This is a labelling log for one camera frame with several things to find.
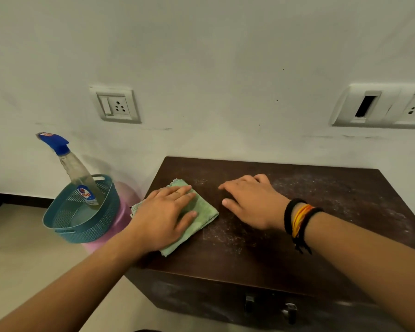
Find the perforated basket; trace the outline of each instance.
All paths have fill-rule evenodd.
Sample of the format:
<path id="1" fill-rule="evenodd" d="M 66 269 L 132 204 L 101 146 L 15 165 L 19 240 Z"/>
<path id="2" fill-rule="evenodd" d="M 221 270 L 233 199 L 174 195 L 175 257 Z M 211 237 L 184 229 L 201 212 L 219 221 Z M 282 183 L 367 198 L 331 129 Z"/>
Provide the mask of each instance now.
<path id="1" fill-rule="evenodd" d="M 112 179 L 107 175 L 92 175 L 105 200 L 96 213 L 92 211 L 74 184 L 67 185 L 49 206 L 44 214 L 43 224 L 53 229 L 63 239 L 71 243 L 85 243 L 97 240 L 110 228 L 119 207 L 120 198 Z M 80 224 L 72 221 L 83 215 Z"/>

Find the black baseboard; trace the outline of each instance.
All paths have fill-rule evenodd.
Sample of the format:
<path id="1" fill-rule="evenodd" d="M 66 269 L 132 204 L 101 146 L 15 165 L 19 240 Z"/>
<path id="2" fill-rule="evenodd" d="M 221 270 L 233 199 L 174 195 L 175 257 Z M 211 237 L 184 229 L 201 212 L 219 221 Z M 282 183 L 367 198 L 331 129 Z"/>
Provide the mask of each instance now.
<path id="1" fill-rule="evenodd" d="M 0 193 L 0 206 L 2 204 L 14 204 L 24 205 L 33 207 L 48 208 L 54 199 L 30 197 L 30 196 L 19 196 L 16 194 Z"/>

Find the beige tile floor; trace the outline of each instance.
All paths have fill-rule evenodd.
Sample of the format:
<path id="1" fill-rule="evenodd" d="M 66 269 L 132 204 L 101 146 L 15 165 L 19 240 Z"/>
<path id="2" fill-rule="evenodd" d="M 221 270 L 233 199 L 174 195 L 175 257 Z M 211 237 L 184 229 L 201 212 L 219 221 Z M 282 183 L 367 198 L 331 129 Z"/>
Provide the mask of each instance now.
<path id="1" fill-rule="evenodd" d="M 87 256 L 82 246 L 67 243 L 42 225 L 44 211 L 27 206 L 0 207 L 0 318 Z M 157 309 L 125 277 L 81 330 L 132 332 L 138 329 L 254 331 Z"/>

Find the black bracelet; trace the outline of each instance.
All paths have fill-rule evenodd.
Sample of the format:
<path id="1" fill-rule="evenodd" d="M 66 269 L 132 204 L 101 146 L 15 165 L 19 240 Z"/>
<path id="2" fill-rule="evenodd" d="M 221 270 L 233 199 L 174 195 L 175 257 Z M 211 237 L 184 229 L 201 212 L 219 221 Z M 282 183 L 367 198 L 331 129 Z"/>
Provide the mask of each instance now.
<path id="1" fill-rule="evenodd" d="M 295 199 L 289 201 L 288 206 L 286 206 L 286 210 L 285 210 L 285 231 L 289 235 L 292 235 L 292 211 L 293 211 L 293 208 L 299 203 L 307 204 L 303 199 L 295 198 Z"/>
<path id="2" fill-rule="evenodd" d="M 324 211 L 321 207 L 315 207 L 307 212 L 307 214 L 304 216 L 303 222 L 299 227 L 298 235 L 296 238 L 292 238 L 292 241 L 295 244 L 295 249 L 298 250 L 301 254 L 303 254 L 303 251 L 300 249 L 300 247 L 304 247 L 309 252 L 309 254 L 312 254 L 310 247 L 304 241 L 304 231 L 306 231 L 306 226 L 308 225 L 310 219 L 318 212 Z"/>

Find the dark brown tabletop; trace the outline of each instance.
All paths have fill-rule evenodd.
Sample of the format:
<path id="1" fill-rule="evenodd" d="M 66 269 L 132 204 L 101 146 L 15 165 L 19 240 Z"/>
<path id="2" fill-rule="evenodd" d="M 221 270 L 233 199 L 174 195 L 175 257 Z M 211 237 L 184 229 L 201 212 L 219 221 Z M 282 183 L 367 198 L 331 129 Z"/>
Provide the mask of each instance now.
<path id="1" fill-rule="evenodd" d="M 218 186 L 265 173 L 288 198 L 300 197 L 334 216 L 415 248 L 415 216 L 379 170 L 166 157 L 148 194 L 184 179 L 219 217 L 168 257 L 154 253 L 145 268 L 334 301 L 371 300 L 321 256 L 301 255 L 279 231 L 259 231 L 221 205 Z"/>

